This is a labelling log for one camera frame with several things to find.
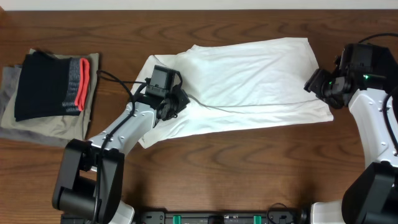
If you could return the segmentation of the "white t-shirt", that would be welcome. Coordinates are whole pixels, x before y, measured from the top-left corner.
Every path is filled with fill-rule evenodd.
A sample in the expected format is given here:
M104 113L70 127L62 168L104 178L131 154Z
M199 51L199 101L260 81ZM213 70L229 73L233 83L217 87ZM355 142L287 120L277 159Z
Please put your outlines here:
M161 121L141 138L144 148L197 134L333 120L328 105L304 90L318 68L306 38L194 45L176 55L152 55L138 80L150 77L157 65L180 72L176 81L190 101L176 118Z

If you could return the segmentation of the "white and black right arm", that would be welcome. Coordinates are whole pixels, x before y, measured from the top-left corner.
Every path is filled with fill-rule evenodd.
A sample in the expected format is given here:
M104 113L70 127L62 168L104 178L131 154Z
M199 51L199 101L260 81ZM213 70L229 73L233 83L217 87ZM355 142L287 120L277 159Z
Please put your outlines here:
M365 170L335 202L312 204L308 223L397 223L397 62L387 47L348 44L332 72L314 71L304 89L358 127Z

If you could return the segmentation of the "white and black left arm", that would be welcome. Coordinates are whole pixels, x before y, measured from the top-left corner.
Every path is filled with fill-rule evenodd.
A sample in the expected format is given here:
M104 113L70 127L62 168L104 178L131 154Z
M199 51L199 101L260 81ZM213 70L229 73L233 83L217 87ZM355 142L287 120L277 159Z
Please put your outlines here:
M52 206L74 223L132 223L135 210L121 200L125 156L160 120L176 118L190 102L180 85L163 95L141 90L102 133L65 146Z

